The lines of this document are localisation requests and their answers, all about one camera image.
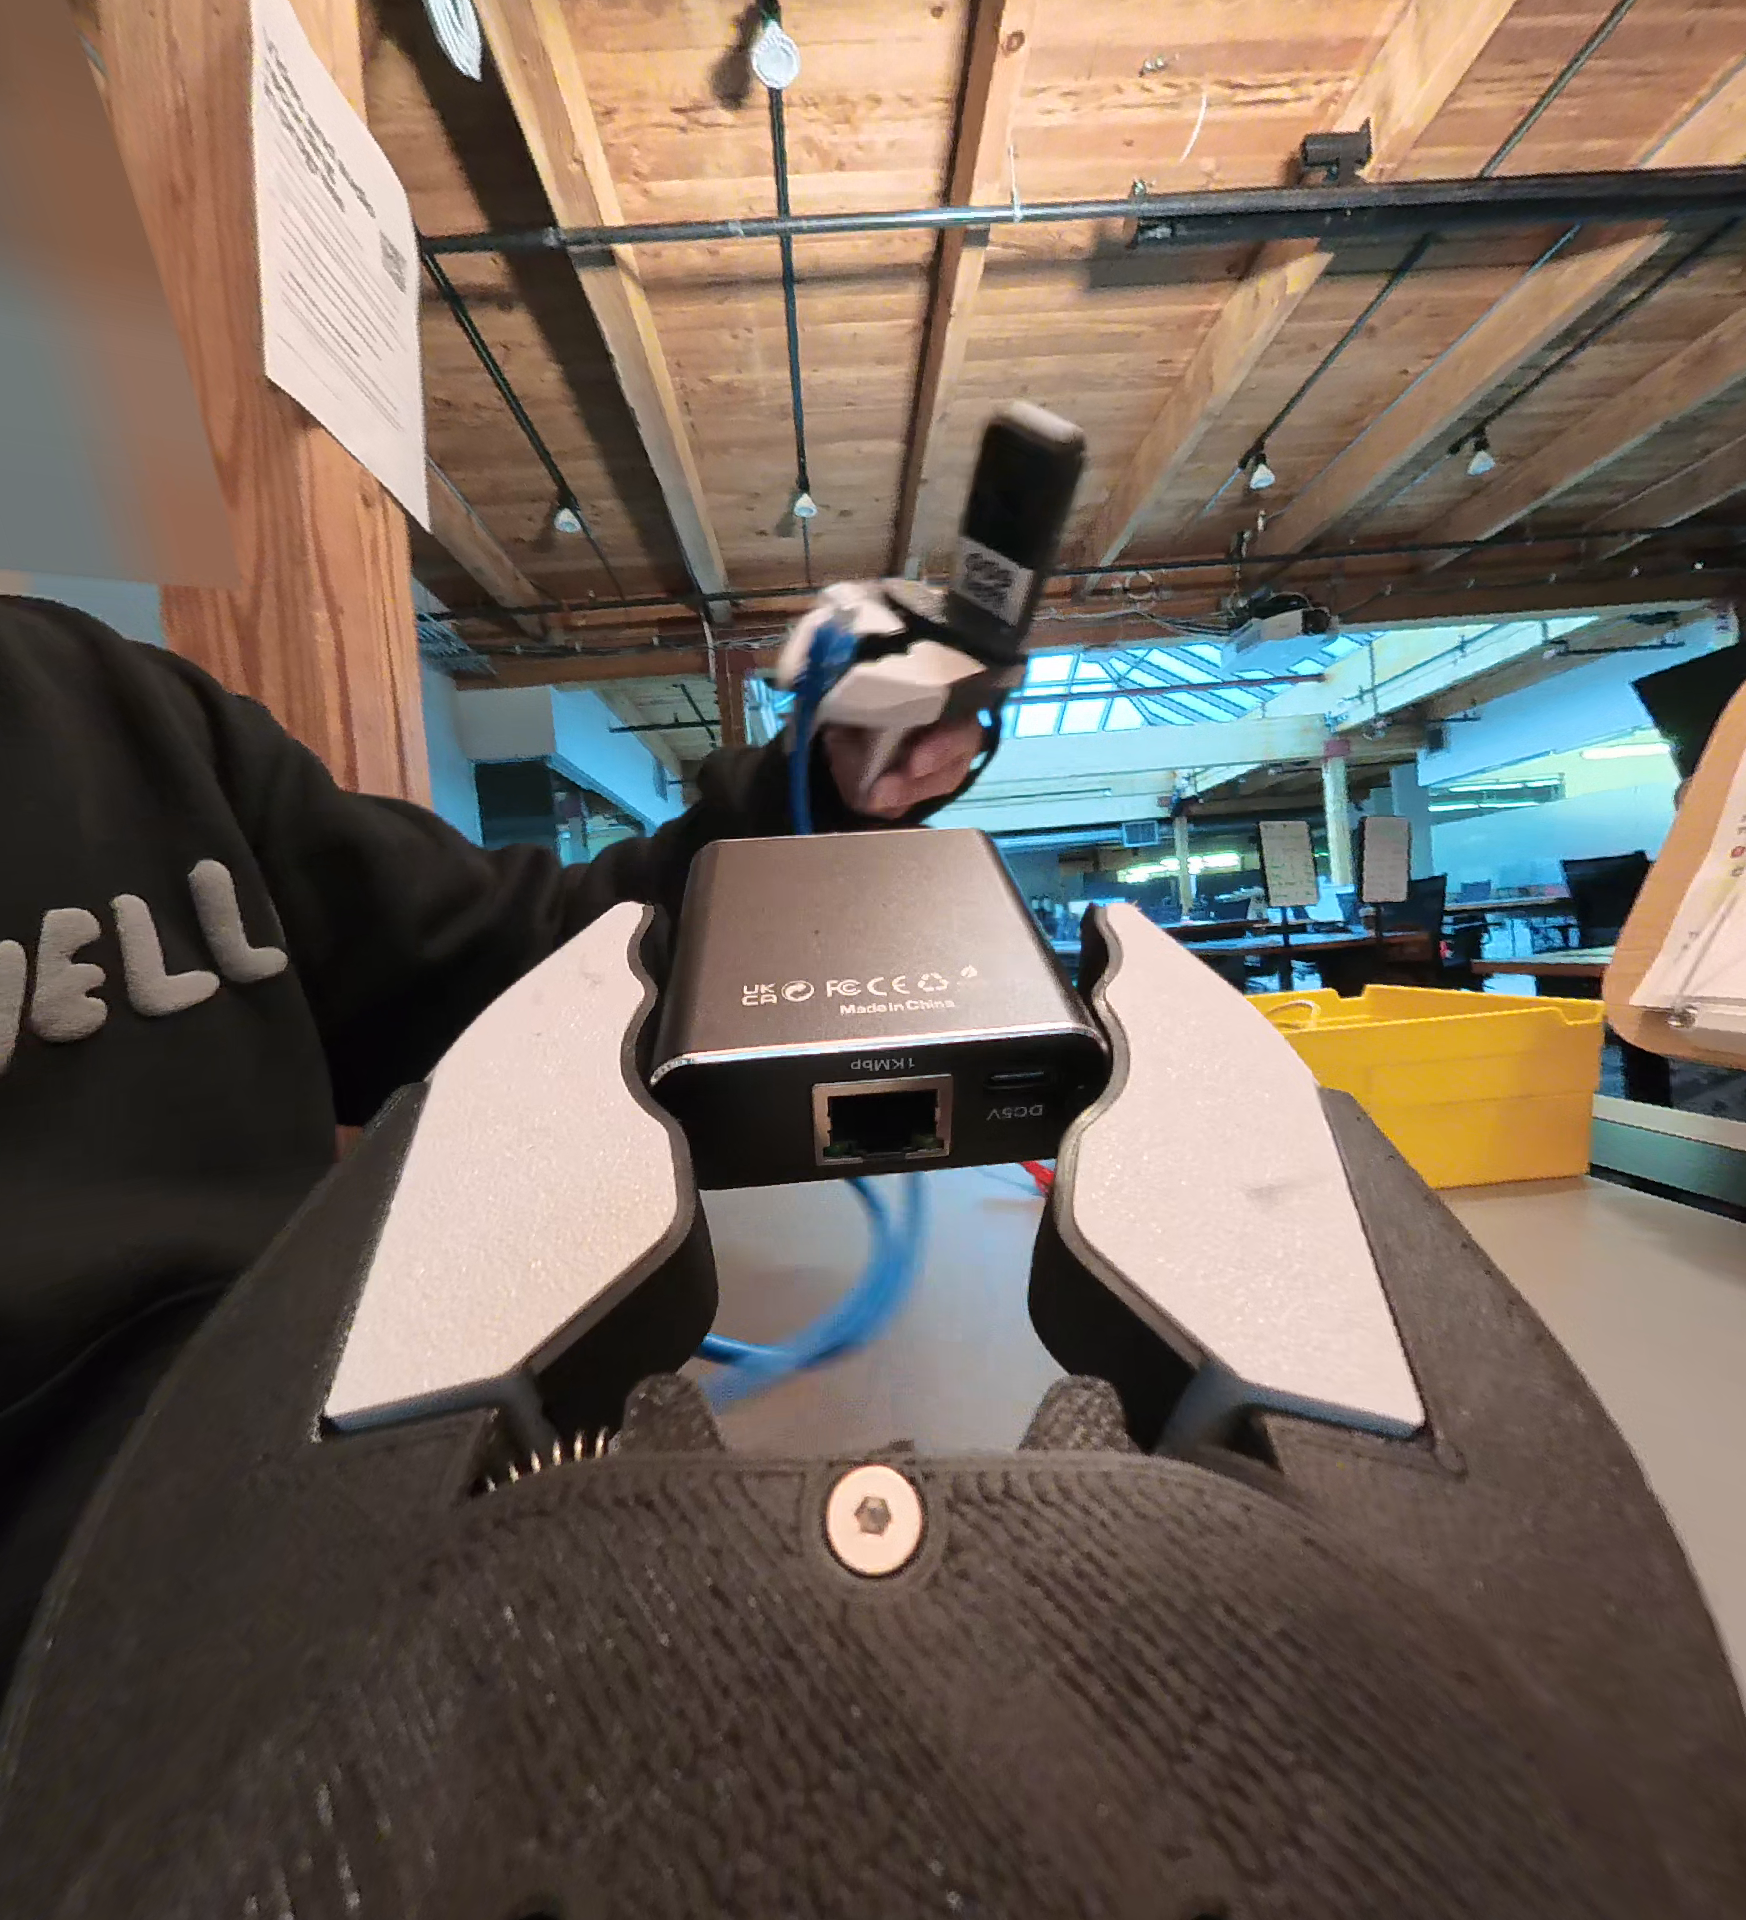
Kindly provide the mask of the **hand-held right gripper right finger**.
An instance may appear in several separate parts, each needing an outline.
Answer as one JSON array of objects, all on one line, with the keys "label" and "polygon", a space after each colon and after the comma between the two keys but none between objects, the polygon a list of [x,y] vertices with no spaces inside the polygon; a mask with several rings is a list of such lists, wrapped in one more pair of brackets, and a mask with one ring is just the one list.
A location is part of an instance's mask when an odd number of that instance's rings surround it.
[{"label": "hand-held right gripper right finger", "polygon": [[1147,1454],[1257,1418],[1407,1441],[1427,1428],[1313,1071],[1210,967],[1127,905],[1079,983],[1108,1080],[1061,1141],[1030,1322],[1105,1382]]}]

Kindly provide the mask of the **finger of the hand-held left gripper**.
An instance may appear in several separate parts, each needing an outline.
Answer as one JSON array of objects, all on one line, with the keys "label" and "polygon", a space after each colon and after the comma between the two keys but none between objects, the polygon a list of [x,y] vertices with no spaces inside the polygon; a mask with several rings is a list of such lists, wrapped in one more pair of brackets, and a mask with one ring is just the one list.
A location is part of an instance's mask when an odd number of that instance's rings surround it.
[{"label": "finger of the hand-held left gripper", "polygon": [[820,592],[773,662],[788,722],[934,725],[957,691],[982,685],[982,659],[942,617],[946,600],[916,581],[844,581]]}]

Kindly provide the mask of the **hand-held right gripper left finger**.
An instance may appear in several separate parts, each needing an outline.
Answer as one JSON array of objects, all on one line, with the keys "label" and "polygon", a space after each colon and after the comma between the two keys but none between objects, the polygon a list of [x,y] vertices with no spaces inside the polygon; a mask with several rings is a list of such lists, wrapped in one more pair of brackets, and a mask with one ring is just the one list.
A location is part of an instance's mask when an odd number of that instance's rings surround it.
[{"label": "hand-held right gripper left finger", "polygon": [[666,930],[619,905],[430,1070],[324,1418],[473,1410],[618,1428],[710,1334],[716,1259],[688,1141],[646,1088]]}]

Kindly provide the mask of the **yellow storage bin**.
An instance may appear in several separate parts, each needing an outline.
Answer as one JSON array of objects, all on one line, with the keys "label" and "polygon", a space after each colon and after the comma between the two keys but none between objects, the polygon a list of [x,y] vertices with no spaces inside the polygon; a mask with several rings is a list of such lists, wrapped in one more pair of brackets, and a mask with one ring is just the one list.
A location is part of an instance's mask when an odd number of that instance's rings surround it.
[{"label": "yellow storage bin", "polygon": [[1589,1170],[1606,1048],[1594,999],[1376,983],[1250,1001],[1437,1190]]}]

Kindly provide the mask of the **black network splitter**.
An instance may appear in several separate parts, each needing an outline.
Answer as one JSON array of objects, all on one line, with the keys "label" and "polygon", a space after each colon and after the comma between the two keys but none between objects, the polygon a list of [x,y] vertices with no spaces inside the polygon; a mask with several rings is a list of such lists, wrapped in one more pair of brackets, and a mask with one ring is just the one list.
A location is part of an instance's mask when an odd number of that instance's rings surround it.
[{"label": "black network splitter", "polygon": [[648,1088],[700,1188],[1052,1163],[1107,1080],[1108,1043],[985,835],[694,857]]}]

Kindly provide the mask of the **person's left forearm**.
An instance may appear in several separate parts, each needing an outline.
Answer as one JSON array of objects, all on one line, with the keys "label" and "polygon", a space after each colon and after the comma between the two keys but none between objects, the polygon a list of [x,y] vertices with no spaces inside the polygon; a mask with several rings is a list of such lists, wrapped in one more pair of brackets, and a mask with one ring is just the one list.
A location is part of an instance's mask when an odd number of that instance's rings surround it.
[{"label": "person's left forearm", "polygon": [[849,728],[818,736],[805,775],[788,748],[716,755],[683,814],[578,867],[545,847],[475,848],[400,803],[335,798],[296,907],[333,1119],[363,1129],[611,909],[674,916],[713,842],[791,833],[796,798],[818,830],[896,823],[911,809],[908,777],[874,777],[868,763],[868,738]]}]

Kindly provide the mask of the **grey desk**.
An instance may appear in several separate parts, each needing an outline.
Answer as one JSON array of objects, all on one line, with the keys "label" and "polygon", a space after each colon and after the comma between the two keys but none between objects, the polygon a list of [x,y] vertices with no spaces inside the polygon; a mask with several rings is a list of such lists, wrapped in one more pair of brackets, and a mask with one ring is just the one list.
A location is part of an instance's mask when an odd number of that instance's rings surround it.
[{"label": "grey desk", "polygon": [[[723,1415],[746,1452],[1016,1441],[1056,1369],[1030,1330],[1042,1212],[1018,1168],[928,1177],[928,1249],[886,1337]],[[1594,1385],[1654,1482],[1746,1702],[1746,1225],[1606,1180],[1459,1190],[1446,1209]]]}]

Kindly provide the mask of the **person's left hand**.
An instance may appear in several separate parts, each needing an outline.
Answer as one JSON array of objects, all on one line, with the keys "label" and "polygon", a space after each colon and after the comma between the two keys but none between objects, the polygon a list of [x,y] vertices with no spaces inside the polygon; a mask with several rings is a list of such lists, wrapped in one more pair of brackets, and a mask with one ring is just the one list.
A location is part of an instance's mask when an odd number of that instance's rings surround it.
[{"label": "person's left hand", "polygon": [[862,773],[856,809],[878,823],[908,823],[930,816],[963,789],[985,748],[977,717],[944,717],[899,741],[880,775]]}]

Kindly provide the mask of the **ceiling projector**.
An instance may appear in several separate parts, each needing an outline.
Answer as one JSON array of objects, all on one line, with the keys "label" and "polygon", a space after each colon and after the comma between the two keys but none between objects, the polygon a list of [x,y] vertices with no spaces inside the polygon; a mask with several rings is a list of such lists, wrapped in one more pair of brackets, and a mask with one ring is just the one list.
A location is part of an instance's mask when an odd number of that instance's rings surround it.
[{"label": "ceiling projector", "polygon": [[1281,676],[1313,659],[1338,631],[1336,613],[1295,592],[1253,595],[1220,639],[1220,666],[1230,677]]}]

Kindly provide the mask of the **person's dark sweater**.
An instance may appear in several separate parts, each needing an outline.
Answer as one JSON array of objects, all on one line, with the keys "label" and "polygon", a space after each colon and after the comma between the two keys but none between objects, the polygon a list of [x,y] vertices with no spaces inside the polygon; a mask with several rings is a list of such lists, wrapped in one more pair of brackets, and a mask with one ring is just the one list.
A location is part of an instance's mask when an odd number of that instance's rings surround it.
[{"label": "person's dark sweater", "polygon": [[0,1697],[166,1357],[505,960],[503,868],[0,595]]}]

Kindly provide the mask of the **white paper notice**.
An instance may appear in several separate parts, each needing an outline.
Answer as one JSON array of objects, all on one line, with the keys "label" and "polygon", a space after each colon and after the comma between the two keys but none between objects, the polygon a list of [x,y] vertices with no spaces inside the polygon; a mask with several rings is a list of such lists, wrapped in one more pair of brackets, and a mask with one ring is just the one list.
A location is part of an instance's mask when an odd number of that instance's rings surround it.
[{"label": "white paper notice", "polygon": [[265,379],[421,528],[421,255],[405,189],[288,2],[252,4]]}]

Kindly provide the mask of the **black monitor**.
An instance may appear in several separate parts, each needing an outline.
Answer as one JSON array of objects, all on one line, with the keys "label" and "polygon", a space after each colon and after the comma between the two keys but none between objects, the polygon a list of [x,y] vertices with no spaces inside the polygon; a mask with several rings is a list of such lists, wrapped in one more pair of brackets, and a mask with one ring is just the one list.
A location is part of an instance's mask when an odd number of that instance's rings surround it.
[{"label": "black monitor", "polygon": [[1638,701],[1667,746],[1676,781],[1693,779],[1722,713],[1743,684],[1746,639],[1641,676],[1634,684]]}]

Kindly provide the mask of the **wooden support post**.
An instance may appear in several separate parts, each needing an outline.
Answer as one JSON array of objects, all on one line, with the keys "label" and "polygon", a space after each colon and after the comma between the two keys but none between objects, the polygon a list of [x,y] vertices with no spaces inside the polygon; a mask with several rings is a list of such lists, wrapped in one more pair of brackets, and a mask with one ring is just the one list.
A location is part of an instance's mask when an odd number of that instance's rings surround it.
[{"label": "wooden support post", "polygon": [[265,376],[252,8],[73,4],[174,314],[239,580],[166,588],[169,647],[348,789],[429,804],[408,517]]}]

